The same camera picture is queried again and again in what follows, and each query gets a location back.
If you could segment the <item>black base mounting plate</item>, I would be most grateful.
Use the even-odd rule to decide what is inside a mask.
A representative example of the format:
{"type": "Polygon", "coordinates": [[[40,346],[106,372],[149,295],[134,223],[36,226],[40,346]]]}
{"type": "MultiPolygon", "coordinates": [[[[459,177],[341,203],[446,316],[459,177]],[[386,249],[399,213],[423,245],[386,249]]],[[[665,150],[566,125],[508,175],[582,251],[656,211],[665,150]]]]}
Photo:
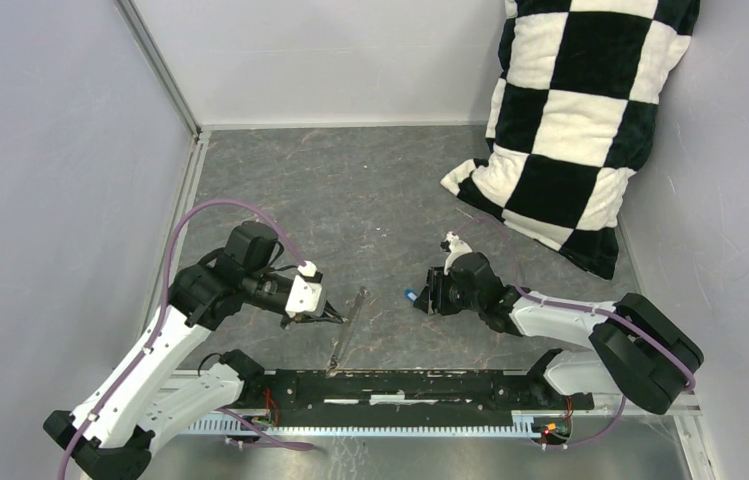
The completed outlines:
{"type": "Polygon", "coordinates": [[[276,370],[247,383],[231,408],[270,410],[279,427],[507,426],[514,412],[590,410],[537,374],[508,370],[276,370]]]}

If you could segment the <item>aluminium frame rail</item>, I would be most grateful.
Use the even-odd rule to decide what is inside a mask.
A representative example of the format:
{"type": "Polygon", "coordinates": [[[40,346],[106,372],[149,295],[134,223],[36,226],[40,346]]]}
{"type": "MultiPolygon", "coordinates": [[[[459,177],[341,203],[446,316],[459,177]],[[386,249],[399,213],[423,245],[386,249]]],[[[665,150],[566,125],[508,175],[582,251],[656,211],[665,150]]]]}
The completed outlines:
{"type": "Polygon", "coordinates": [[[160,83],[164,93],[172,104],[175,113],[189,134],[188,157],[180,168],[179,180],[176,184],[174,203],[169,214],[169,222],[160,250],[165,254],[169,235],[181,217],[194,205],[197,196],[201,172],[208,149],[211,132],[206,131],[188,105],[182,89],[163,57],[161,49],[153,38],[147,22],[144,20],[139,5],[132,0],[118,0],[115,2],[127,27],[141,49],[154,76],[160,83]]]}

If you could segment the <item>black white checkered pillow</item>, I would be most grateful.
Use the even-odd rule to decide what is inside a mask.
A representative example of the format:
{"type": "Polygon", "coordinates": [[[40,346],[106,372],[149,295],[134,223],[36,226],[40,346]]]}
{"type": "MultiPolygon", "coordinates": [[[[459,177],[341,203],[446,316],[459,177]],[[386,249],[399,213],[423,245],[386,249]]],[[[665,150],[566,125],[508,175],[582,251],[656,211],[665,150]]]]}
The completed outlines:
{"type": "Polygon", "coordinates": [[[648,161],[661,92],[697,1],[509,1],[484,158],[442,186],[599,278],[614,277],[629,180],[648,161]]]}

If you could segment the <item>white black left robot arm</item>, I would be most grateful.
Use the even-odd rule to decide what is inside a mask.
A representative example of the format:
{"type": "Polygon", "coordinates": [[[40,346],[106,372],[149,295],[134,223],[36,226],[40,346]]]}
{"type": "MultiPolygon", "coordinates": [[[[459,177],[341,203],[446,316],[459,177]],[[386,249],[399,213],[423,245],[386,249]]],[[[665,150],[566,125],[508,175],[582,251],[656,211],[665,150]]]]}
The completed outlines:
{"type": "Polygon", "coordinates": [[[344,318],[327,301],[312,263],[292,278],[273,266],[283,252],[270,226],[246,221],[225,246],[181,270],[155,319],[111,375],[71,411],[56,410],[45,432],[92,479],[137,479],[152,456],[205,415],[252,407],[268,390],[265,370],[240,350],[220,355],[197,378],[155,397],[181,362],[243,305],[275,313],[281,325],[344,318]]]}

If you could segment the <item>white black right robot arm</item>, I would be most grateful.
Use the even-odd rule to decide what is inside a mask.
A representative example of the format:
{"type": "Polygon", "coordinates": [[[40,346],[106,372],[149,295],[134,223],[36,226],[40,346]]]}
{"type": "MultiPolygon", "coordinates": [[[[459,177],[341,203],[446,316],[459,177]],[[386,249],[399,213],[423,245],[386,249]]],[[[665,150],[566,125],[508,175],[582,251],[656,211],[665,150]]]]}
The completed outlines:
{"type": "Polygon", "coordinates": [[[648,298],[627,293],[615,302],[547,296],[505,283],[479,252],[450,255],[431,267],[423,289],[409,291],[427,315],[471,311],[491,330],[579,346],[552,356],[527,382],[530,400],[552,408],[568,395],[619,394],[641,409],[664,414],[695,387],[701,348],[648,298]]]}

